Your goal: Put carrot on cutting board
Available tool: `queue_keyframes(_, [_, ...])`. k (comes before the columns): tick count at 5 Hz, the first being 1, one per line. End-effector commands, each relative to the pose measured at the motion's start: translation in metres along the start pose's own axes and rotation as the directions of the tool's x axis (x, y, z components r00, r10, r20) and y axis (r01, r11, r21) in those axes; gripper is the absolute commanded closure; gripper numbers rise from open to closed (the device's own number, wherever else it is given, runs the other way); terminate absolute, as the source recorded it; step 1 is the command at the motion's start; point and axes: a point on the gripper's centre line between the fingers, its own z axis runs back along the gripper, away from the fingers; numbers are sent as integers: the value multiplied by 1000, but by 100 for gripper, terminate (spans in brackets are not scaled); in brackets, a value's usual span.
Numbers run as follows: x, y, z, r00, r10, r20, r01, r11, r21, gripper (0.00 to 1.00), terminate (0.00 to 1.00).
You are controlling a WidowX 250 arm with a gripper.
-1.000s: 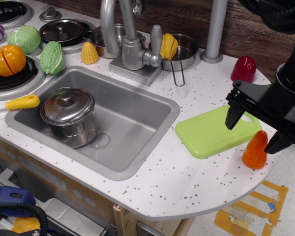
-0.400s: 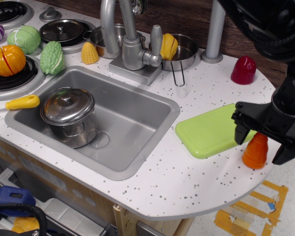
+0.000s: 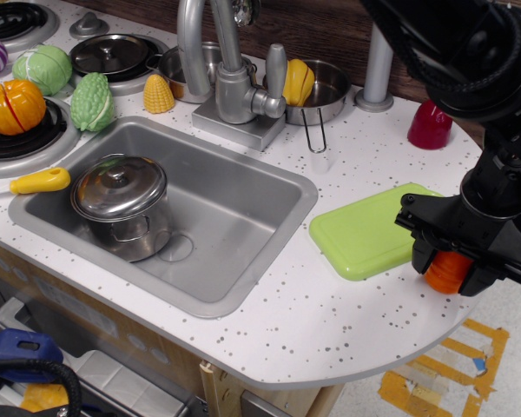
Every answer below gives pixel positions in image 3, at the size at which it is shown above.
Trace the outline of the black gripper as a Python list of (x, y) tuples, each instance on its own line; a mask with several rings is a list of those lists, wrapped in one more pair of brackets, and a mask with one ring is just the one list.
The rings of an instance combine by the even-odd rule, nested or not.
[(440, 252), (473, 260), (458, 293), (473, 297), (496, 281), (521, 285), (521, 175), (470, 171), (459, 195), (406, 194), (396, 224), (411, 232), (412, 266), (424, 274)]

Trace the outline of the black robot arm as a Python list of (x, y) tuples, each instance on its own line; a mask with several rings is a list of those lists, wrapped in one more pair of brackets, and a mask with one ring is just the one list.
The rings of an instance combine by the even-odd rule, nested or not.
[(448, 116), (479, 123), (484, 148), (453, 197), (406, 194), (396, 222), (412, 265), (449, 268), (455, 290), (521, 284), (521, 8), (495, 1), (367, 1), (410, 75)]

